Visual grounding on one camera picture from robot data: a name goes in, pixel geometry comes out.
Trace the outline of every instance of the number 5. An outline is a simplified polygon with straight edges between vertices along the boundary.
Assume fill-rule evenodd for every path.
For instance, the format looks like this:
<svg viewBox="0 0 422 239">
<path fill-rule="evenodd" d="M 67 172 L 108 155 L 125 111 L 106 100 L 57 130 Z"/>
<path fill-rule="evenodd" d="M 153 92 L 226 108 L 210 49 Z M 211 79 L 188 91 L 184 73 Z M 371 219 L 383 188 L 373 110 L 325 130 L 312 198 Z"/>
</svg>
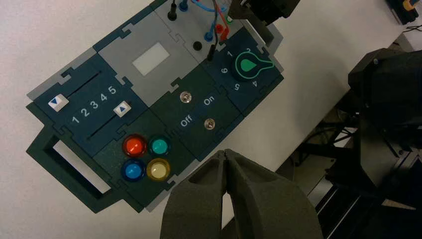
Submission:
<svg viewBox="0 0 422 239">
<path fill-rule="evenodd" d="M 110 87 L 108 88 L 108 91 L 110 91 L 110 93 L 111 93 L 112 95 L 114 95 L 114 94 L 116 93 L 116 89 L 115 89 L 115 88 L 113 88 L 113 86 L 110 86 Z"/>
</svg>

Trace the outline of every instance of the white table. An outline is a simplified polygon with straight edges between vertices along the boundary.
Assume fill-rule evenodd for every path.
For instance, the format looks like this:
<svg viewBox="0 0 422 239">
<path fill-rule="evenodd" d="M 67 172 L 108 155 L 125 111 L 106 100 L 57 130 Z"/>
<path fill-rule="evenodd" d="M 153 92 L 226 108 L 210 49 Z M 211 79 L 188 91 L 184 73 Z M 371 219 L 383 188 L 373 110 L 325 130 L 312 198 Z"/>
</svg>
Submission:
<svg viewBox="0 0 422 239">
<path fill-rule="evenodd" d="M 120 201 L 92 213 L 29 157 L 42 128 L 25 96 L 150 1 L 3 0 L 0 8 L 0 238 L 158 238 L 153 213 Z M 383 0 L 302 0 L 276 22 L 285 80 L 217 147 L 275 170 L 348 90 L 347 74 L 402 32 Z M 223 223 L 232 216 L 228 197 Z"/>
<path fill-rule="evenodd" d="M 410 22 L 410 23 L 406 24 L 406 26 L 419 26 L 419 25 L 422 24 L 422 17 L 421 17 L 421 15 L 422 15 L 422 2 L 419 2 L 416 5 L 416 11 L 418 11 L 419 17 L 416 18 L 416 20 L 414 22 Z M 404 35 L 415 51 L 422 50 L 422 32 L 413 30 L 413 31 L 404 33 Z"/>
</svg>

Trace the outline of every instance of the number 2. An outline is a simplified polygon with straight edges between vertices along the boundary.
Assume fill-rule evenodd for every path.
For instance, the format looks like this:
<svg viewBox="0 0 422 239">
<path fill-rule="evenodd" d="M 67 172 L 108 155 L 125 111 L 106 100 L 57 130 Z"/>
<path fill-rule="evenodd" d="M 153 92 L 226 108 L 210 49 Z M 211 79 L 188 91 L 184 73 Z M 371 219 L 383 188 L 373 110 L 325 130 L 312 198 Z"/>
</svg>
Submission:
<svg viewBox="0 0 422 239">
<path fill-rule="evenodd" d="M 83 109 L 81 110 L 81 113 L 82 113 L 82 114 L 84 114 L 84 116 L 85 116 L 85 117 L 87 117 L 87 116 L 89 116 L 89 115 L 90 115 L 90 113 L 87 111 L 87 109 L 86 109 L 86 108 L 83 108 Z"/>
</svg>

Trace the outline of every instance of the teal button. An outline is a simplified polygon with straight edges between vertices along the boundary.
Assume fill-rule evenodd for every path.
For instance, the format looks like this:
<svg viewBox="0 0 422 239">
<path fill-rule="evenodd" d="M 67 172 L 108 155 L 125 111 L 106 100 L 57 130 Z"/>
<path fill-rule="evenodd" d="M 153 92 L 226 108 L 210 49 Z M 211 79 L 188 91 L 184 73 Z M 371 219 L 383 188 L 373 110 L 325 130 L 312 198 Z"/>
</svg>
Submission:
<svg viewBox="0 0 422 239">
<path fill-rule="evenodd" d="M 152 151 L 156 154 L 164 154 L 169 149 L 169 145 L 163 139 L 157 139 L 152 142 Z"/>
</svg>

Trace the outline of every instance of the green button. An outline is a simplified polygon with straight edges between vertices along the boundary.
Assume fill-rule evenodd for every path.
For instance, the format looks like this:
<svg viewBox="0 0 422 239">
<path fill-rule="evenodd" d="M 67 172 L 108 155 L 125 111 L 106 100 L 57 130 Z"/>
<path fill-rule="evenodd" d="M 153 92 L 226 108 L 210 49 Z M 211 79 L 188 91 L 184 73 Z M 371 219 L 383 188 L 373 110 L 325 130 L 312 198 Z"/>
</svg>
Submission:
<svg viewBox="0 0 422 239">
<path fill-rule="evenodd" d="M 255 66 L 256 66 L 256 64 L 251 62 L 248 59 L 243 59 L 240 62 L 240 67 L 242 68 L 242 71 L 244 71 L 244 72 L 248 72 L 248 71 L 252 70 L 253 68 L 255 68 Z"/>
<path fill-rule="evenodd" d="M 156 154 L 164 154 L 169 149 L 169 145 L 162 139 L 157 139 L 152 142 L 152 151 Z"/>
</svg>

